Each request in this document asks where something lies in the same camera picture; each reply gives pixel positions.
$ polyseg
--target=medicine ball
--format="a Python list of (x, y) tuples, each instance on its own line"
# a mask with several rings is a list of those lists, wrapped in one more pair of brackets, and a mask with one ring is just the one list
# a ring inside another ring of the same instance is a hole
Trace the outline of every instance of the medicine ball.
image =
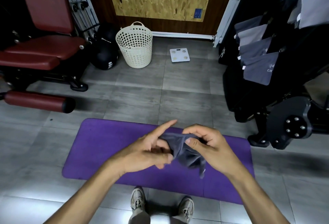
[(91, 59), (91, 63), (98, 69), (108, 70), (112, 68), (118, 59), (118, 49), (112, 43), (105, 40), (93, 44), (97, 54)]
[(120, 29), (112, 23), (101, 23), (97, 30), (96, 40), (108, 41), (109, 43), (113, 44), (113, 46), (115, 46), (117, 49), (119, 49), (119, 46), (117, 45), (117, 42), (115, 40), (115, 36), (119, 32), (119, 30)]

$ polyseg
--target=shoe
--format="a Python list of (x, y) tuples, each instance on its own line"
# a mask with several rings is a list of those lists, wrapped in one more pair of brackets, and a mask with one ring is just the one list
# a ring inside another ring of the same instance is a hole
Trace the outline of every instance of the shoe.
[(183, 216), (186, 223), (189, 223), (192, 219), (194, 212), (194, 202), (191, 197), (184, 197), (178, 208), (178, 215)]
[(141, 187), (137, 187), (131, 194), (130, 206), (133, 211), (141, 208), (145, 210), (145, 194)]

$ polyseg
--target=basket handle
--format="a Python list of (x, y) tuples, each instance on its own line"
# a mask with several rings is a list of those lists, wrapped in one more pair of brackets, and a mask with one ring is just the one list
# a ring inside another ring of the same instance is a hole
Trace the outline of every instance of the basket handle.
[(135, 22), (133, 22), (131, 25), (135, 25), (135, 23), (140, 23), (142, 26), (145, 27), (145, 25), (143, 25), (142, 22), (139, 22), (139, 21), (135, 21)]

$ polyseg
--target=white laundry basket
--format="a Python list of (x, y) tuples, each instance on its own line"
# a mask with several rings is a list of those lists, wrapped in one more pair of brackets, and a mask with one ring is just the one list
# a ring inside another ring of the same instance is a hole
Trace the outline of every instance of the white laundry basket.
[(121, 29), (115, 37), (124, 59), (132, 68), (143, 68), (151, 62), (152, 39), (152, 32), (141, 22)]

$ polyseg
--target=yoga mat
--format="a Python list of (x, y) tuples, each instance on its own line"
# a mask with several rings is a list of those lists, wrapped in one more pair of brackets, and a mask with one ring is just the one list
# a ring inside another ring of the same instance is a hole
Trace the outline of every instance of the yoga mat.
[[(134, 122), (85, 119), (68, 154), (62, 175), (70, 179), (88, 180), (110, 156), (156, 127)], [(181, 133), (182, 129), (171, 127), (167, 132)], [(241, 162), (255, 176), (248, 141), (232, 136), (225, 138)], [(174, 160), (162, 170), (152, 166), (143, 171), (127, 173), (116, 183), (242, 204), (229, 180), (209, 164), (206, 165), (203, 179), (199, 178), (198, 169), (185, 168)]]

